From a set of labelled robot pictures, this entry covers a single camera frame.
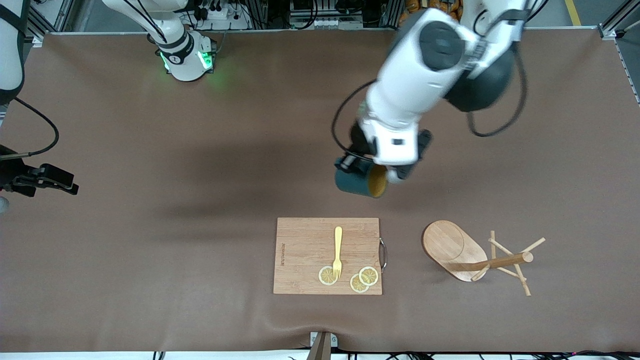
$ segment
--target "cutting board handle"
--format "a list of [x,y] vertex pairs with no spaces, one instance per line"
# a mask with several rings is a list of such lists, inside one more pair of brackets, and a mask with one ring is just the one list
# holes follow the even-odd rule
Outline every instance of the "cutting board handle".
[[380,247],[382,248],[382,259],[380,260],[380,263],[382,264],[382,266],[380,267],[380,273],[382,274],[385,272],[385,268],[387,267],[387,246],[385,245],[385,242],[382,240],[382,238],[380,238]]

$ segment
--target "cable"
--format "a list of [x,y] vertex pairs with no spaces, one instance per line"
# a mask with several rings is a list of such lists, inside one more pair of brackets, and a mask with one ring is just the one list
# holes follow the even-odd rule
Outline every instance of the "cable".
[[280,16],[280,19],[282,19],[282,26],[287,26],[288,29],[291,29],[292,28],[291,23],[289,23],[289,21],[286,19],[288,5],[289,5],[288,1],[286,0],[282,1],[282,4],[278,8],[278,15]]
[[345,105],[347,105],[347,103],[353,99],[353,97],[358,93],[361,92],[363,89],[367,88],[369,85],[375,83],[378,79],[373,79],[371,81],[368,81],[362,85],[360,85],[360,87],[358,87],[356,90],[354,90],[351,94],[349,94],[349,96],[347,96],[343,101],[342,104],[340,104],[340,106],[338,107],[338,110],[335,112],[335,115],[333,116],[333,121],[331,123],[331,136],[333,137],[333,141],[335,141],[336,144],[338,144],[338,146],[347,154],[354,156],[358,159],[361,160],[366,160],[366,161],[372,161],[370,158],[367,158],[365,156],[362,155],[358,155],[354,152],[352,152],[351,150],[347,149],[347,147],[345,147],[340,140],[338,139],[338,136],[335,134],[335,125],[336,123],[338,123],[338,118],[340,117],[340,113],[342,112],[342,109],[345,107]]
[[125,3],[127,3],[127,5],[129,5],[133,10],[136,10],[136,12],[138,13],[138,15],[140,15],[143,19],[145,19],[150,25],[151,27],[156,31],[156,33],[158,33],[158,35],[162,38],[162,40],[164,42],[166,42],[166,38],[164,37],[164,33],[160,30],[160,28],[157,27],[157,25],[155,24],[155,22],[153,22],[151,19],[151,15],[149,15],[149,13],[147,12],[147,9],[145,9],[144,6],[142,6],[142,3],[140,2],[140,0],[138,0],[138,3],[140,4],[140,7],[142,7],[142,9],[145,11],[145,13],[149,16],[149,18],[147,18],[146,16],[144,16],[140,10],[138,10],[137,7],[135,7],[132,3],[129,2],[129,0],[123,0]]
[[311,19],[309,19],[306,25],[304,25],[302,28],[298,30],[307,29],[309,26],[313,25],[313,23],[316,22],[316,19],[318,18],[318,0],[314,0],[314,5],[316,6],[316,14],[314,15],[314,7],[311,6],[311,14],[310,14]]
[[520,114],[522,114],[522,110],[524,109],[524,105],[527,100],[528,85],[527,85],[527,73],[524,69],[522,57],[520,56],[520,50],[517,45],[514,46],[513,56],[515,57],[516,65],[518,66],[518,72],[520,74],[520,99],[518,100],[518,106],[515,112],[513,113],[513,116],[509,119],[509,121],[507,121],[504,125],[498,127],[496,130],[490,131],[488,133],[480,133],[476,129],[474,114],[472,111],[470,111],[467,113],[467,126],[469,128],[469,131],[471,131],[473,135],[479,136],[481,138],[488,138],[491,136],[498,135],[499,133],[511,127],[518,120],[518,118],[520,117]]
[[472,30],[474,31],[474,33],[479,34],[479,33],[478,33],[478,31],[477,31],[477,29],[476,29],[476,26],[478,25],[478,21],[480,20],[480,18],[482,17],[482,15],[486,14],[486,13],[487,13],[487,11],[488,11],[488,10],[483,10],[483,11],[481,11],[481,12],[478,14],[478,16],[476,17],[476,19],[475,19],[475,21],[474,21],[474,26],[473,26],[473,29],[472,29]]
[[193,24],[193,20],[191,20],[191,13],[189,13],[189,11],[186,11],[186,13],[187,13],[187,16],[189,17],[189,25],[191,25],[191,29],[195,30],[196,26]]
[[544,8],[544,7],[545,7],[545,5],[547,5],[547,3],[548,3],[548,2],[549,2],[549,0],[545,0],[545,2],[544,2],[544,3],[543,3],[543,4],[542,4],[542,5],[541,5],[537,10],[536,10],[536,12],[534,12],[533,14],[531,14],[531,15],[529,16],[529,18],[527,19],[527,22],[528,22],[529,20],[533,19],[534,17],[536,17],[536,15],[537,15],[540,11],[542,11],[542,8]]
[[147,8],[145,8],[145,6],[142,5],[142,2],[140,0],[138,0],[138,4],[142,8],[142,11],[144,11],[145,14],[147,14],[147,19],[148,19],[147,21],[149,21],[149,23],[154,27],[154,29],[156,29],[158,35],[160,35],[162,40],[164,42],[167,42],[166,38],[164,37],[164,33],[160,30],[160,27],[153,21],[153,18],[151,17],[151,15],[149,15],[149,12],[147,11]]
[[249,17],[250,17],[253,21],[255,21],[255,22],[257,22],[258,24],[260,24],[260,27],[262,27],[263,29],[264,29],[264,26],[269,25],[268,23],[266,23],[266,22],[262,22],[262,21],[260,21],[260,20],[256,19],[255,17],[253,17],[253,15],[251,15],[251,13],[250,13],[246,8],[244,8],[243,6],[240,6],[240,7],[242,8],[242,10],[243,10],[243,12],[244,12],[245,14],[249,15]]
[[216,49],[216,55],[220,54],[220,51],[222,51],[222,45],[225,44],[225,39],[227,38],[227,32],[229,31],[229,29],[225,30],[225,34],[222,35],[222,40],[220,41],[220,47]]
[[32,152],[23,152],[21,154],[9,154],[9,155],[0,156],[0,161],[11,160],[11,159],[28,158],[30,156],[35,156],[35,155],[42,154],[43,152],[47,152],[47,151],[51,150],[51,148],[56,146],[56,144],[58,143],[58,140],[60,139],[60,132],[58,131],[58,128],[56,127],[56,124],[53,123],[53,121],[51,121],[43,113],[39,112],[38,109],[36,109],[33,106],[27,104],[26,102],[24,102],[23,100],[19,99],[18,97],[16,97],[15,100],[17,102],[21,103],[25,108],[27,108],[27,109],[33,111],[34,113],[36,113],[39,117],[42,117],[51,126],[51,128],[53,129],[53,132],[54,132],[55,135],[54,135],[53,141],[47,147],[44,147],[43,149],[40,149],[38,151],[32,151]]

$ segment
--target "teal mug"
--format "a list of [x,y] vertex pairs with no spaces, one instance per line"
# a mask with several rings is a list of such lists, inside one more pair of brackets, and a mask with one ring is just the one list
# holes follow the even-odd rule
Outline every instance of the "teal mug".
[[[339,165],[341,158],[335,162]],[[343,192],[377,199],[387,189],[387,168],[373,161],[359,161],[352,172],[335,171],[335,185]]]

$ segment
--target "wooden cutting board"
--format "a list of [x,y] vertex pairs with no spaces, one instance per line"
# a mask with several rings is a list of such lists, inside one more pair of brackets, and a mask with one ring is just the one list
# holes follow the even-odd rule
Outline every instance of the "wooden cutting board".
[[[334,229],[342,227],[342,275],[327,286],[318,273],[332,266]],[[377,218],[278,218],[274,294],[382,295],[380,221]],[[351,277],[365,266],[378,271],[376,284],[363,293],[351,289]]]

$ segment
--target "yellow fork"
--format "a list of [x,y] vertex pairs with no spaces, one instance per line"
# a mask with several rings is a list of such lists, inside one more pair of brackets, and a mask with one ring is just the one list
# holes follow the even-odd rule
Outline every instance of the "yellow fork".
[[340,247],[342,246],[342,228],[335,228],[335,260],[333,260],[333,277],[340,279],[342,273],[342,262],[340,261]]

